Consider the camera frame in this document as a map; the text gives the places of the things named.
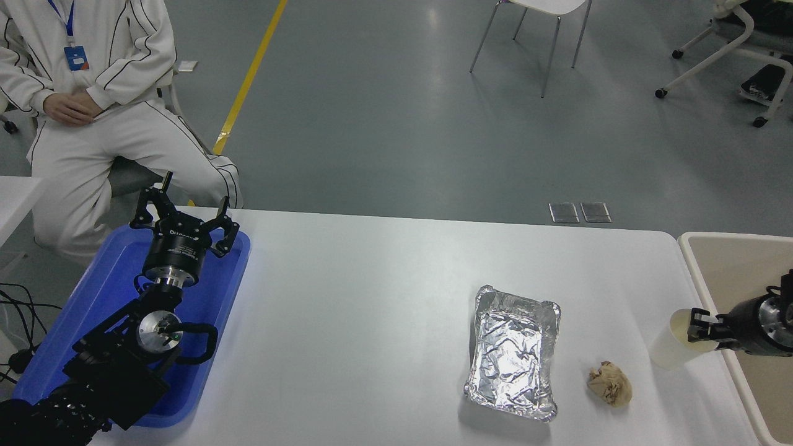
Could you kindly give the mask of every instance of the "blue tray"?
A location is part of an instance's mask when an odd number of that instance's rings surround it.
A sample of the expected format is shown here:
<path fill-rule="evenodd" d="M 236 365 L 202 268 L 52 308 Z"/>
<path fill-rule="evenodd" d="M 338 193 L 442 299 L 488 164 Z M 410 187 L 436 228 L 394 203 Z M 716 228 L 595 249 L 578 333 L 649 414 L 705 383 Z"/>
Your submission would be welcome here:
<path fill-rule="evenodd" d="M 222 232 L 217 230 L 212 235 L 217 240 Z M 129 227 L 110 234 L 19 380 L 14 398 L 35 404 L 66 382 L 62 370 L 75 355 L 71 346 L 138 297 L 132 280 L 144 264 L 151 237 L 149 230 Z M 222 336 L 250 250 L 250 239 L 239 232 L 232 250 L 222 259 L 207 252 L 199 282 L 185 288 L 182 303 L 176 307 L 177 316 L 184 322 L 213 324 Z M 199 356 L 205 340 L 206 335 L 186 335 L 180 344 L 182 354 Z M 223 348 L 220 339 L 218 348 Z M 174 365 L 164 377 L 170 390 L 136 425 L 165 428 L 186 417 L 201 397 L 213 359 L 198 366 Z"/>

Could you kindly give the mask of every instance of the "gray floor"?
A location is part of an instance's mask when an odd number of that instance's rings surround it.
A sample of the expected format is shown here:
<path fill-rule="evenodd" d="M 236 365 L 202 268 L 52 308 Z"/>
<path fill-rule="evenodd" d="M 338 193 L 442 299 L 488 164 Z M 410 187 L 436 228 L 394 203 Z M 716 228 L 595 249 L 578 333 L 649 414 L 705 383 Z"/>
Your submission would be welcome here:
<path fill-rule="evenodd" d="M 168 3 L 180 58 L 200 60 L 178 85 L 206 140 L 277 4 Z M 757 63 L 728 56 L 653 96 L 721 44 L 669 56 L 708 2 L 594 0 L 575 69 L 571 13 L 544 98 L 550 16 L 529 12 L 515 42 L 521 9 L 500 7 L 469 74 L 493 4 L 290 0 L 224 151 L 246 207 L 548 225 L 549 202 L 606 202 L 614 222 L 582 226 L 793 236 L 791 111 L 755 129 L 763 108 L 735 94 Z M 0 175 L 28 174 L 29 133 L 0 144 Z M 30 239 L 28 219 L 3 248 L 30 254 L 12 279 L 63 302 L 80 269 Z"/>

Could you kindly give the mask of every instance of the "white pants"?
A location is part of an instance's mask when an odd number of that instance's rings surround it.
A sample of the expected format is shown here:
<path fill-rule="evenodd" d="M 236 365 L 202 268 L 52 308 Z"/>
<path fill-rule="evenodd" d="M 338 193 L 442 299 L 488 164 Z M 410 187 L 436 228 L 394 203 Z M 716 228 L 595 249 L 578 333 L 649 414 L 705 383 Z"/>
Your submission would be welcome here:
<path fill-rule="evenodd" d="M 48 179 L 33 207 L 37 243 L 82 264 L 91 261 L 110 232 L 98 220 L 110 207 L 108 174 L 116 156 L 158 175 L 174 172 L 171 185 L 199 206 L 218 206 L 225 196 L 232 207 L 242 206 L 234 163 L 206 155 L 160 99 L 121 107 L 79 128 L 45 118 L 28 152 L 32 176 Z"/>

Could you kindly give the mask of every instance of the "cable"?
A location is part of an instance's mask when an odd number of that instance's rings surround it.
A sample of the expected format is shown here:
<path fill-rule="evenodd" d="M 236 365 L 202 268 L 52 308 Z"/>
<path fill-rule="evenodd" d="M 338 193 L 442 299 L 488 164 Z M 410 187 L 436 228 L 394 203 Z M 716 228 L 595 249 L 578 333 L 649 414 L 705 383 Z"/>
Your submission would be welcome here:
<path fill-rule="evenodd" d="M 3 381 L 11 381 L 11 383 L 13 383 L 13 384 L 17 383 L 16 379 L 11 378 L 8 375 L 9 372 L 11 372 L 11 367 L 8 367 L 8 370 L 6 370 L 6 373 L 3 373 L 3 372 L 0 371 L 0 383 L 2 383 Z"/>
<path fill-rule="evenodd" d="M 50 306 L 50 305 L 49 304 L 36 304 L 36 303 L 33 303 L 33 296 L 30 294 L 30 290 L 28 290 L 26 287 L 24 287 L 24 286 L 22 286 L 22 285 L 20 285 L 18 283 L 0 283 L 0 286 L 15 286 L 15 287 L 21 288 L 22 290 L 25 291 L 25 293 L 28 295 L 28 301 L 30 302 L 30 306 L 28 307 L 28 309 L 30 310 L 30 313 L 33 315 L 33 317 L 37 321 L 39 321 L 39 325 L 41 325 L 41 329 L 44 330 L 44 334 L 47 334 L 47 327 L 44 326 L 44 323 L 41 321 L 41 318 L 36 313 L 36 311 L 33 309 L 33 307 L 34 306 Z M 27 305 L 27 304 L 24 304 L 22 301 L 16 301 L 16 302 L 17 303 L 21 303 L 23 305 Z M 50 306 L 50 307 L 55 307 L 55 308 L 57 308 L 59 310 L 62 310 L 59 306 Z M 33 320 L 31 320 L 31 327 L 30 327 L 30 335 L 31 335 L 31 337 L 33 337 L 33 330 L 35 330 L 35 329 L 36 329 L 36 324 L 35 324 L 35 322 Z"/>
<path fill-rule="evenodd" d="M 8 322 L 8 309 L 6 308 L 6 306 L 2 306 L 0 308 L 2 308 L 3 315 L 6 317 L 6 327 L 9 327 L 10 323 Z M 9 331 L 9 334 L 11 336 L 17 338 L 18 340 L 21 340 L 22 342 L 27 342 L 28 341 L 25 338 L 23 338 L 22 336 L 19 336 L 18 334 L 14 333 L 14 332 Z"/>
<path fill-rule="evenodd" d="M 2 308 L 3 308 L 3 313 L 6 316 L 6 326 L 9 324 L 9 322 L 8 322 L 8 312 L 6 311 L 5 305 L 13 305 L 14 309 L 17 311 L 17 314 L 19 314 L 19 318 L 22 322 L 22 328 L 25 330 L 26 339 L 21 338 L 15 333 L 11 333 L 11 334 L 17 339 L 27 342 L 29 348 L 33 348 L 33 339 L 36 330 L 36 322 L 39 323 L 41 329 L 44 331 L 44 334 L 47 334 L 47 327 L 44 325 L 43 321 L 36 312 L 36 307 L 55 308 L 58 310 L 62 310 L 62 308 L 57 305 L 41 304 L 41 303 L 33 302 L 33 296 L 30 294 L 30 290 L 28 290 L 25 286 L 16 283 L 0 283 L 0 286 L 15 286 L 17 288 L 21 288 L 27 294 L 28 302 L 25 302 L 12 298 L 10 295 L 8 295 L 8 293 L 6 293 L 3 290 L 0 290 L 0 296 L 4 297 L 8 301 L 8 302 L 0 301 L 0 304 L 3 304 Z M 24 306 L 30 312 L 30 327 L 28 327 L 27 319 L 25 318 L 25 315 L 22 313 L 22 309 L 20 308 L 20 306 Z"/>
<path fill-rule="evenodd" d="M 0 303 L 13 305 L 13 307 L 17 310 L 17 313 L 19 313 L 19 318 L 22 321 L 22 328 L 25 330 L 25 337 L 28 338 L 28 347 L 33 348 L 33 335 L 31 334 L 32 332 L 28 330 L 28 322 L 25 319 L 25 315 L 22 313 L 22 310 L 19 308 L 19 303 L 17 299 L 12 298 L 8 294 L 6 294 L 6 292 L 3 290 L 0 290 L 0 296 L 9 300 L 8 302 L 0 302 Z"/>

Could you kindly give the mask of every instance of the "white paper cup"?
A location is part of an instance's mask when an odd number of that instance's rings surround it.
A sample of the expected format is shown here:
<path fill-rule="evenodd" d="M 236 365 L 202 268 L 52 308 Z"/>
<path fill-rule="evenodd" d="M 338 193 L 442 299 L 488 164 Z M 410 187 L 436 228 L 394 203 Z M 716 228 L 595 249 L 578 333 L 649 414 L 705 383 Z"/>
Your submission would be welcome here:
<path fill-rule="evenodd" d="M 658 367 L 675 370 L 705 352 L 712 352 L 718 346 L 718 342 L 713 340 L 688 342 L 690 318 L 690 308 L 672 313 L 669 323 L 650 344 L 649 357 Z"/>

